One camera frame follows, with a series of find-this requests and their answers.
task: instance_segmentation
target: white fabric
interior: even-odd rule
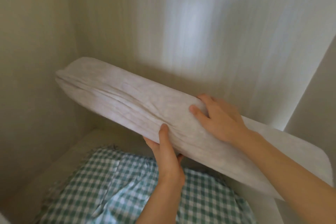
[[[167,123],[171,142],[183,155],[260,192],[281,198],[242,152],[202,128],[188,110],[195,104],[206,113],[204,104],[196,97],[87,57],[57,71],[56,81],[82,106],[156,142],[159,142],[161,124]],[[254,120],[243,119],[248,128],[333,185],[330,161],[320,148]]]

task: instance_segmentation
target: closet floor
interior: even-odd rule
[[[118,149],[139,155],[153,156],[142,137],[124,127],[109,130],[95,129],[78,141],[63,156],[56,160],[47,170],[21,188],[13,197],[0,205],[3,215],[12,224],[29,223],[39,212],[42,199],[47,190],[56,182],[65,180],[79,166],[87,152],[103,145],[115,145]],[[203,165],[185,158],[186,167],[207,169]],[[249,202],[260,224],[283,224],[275,200],[232,179],[227,183]]]

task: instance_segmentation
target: gingham cloth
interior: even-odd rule
[[[256,223],[248,203],[214,177],[184,168],[177,223]],[[158,181],[152,158],[100,148],[40,223],[134,223]]]

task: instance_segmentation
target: person's right forearm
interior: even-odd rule
[[[336,223],[336,192],[324,181],[249,131],[232,143],[259,167],[278,193],[308,223]]]

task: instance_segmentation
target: green and white gingham pillow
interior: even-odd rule
[[[178,223],[256,223],[224,182],[184,168]],[[40,223],[134,223],[158,181],[152,158],[100,148],[79,168]]]

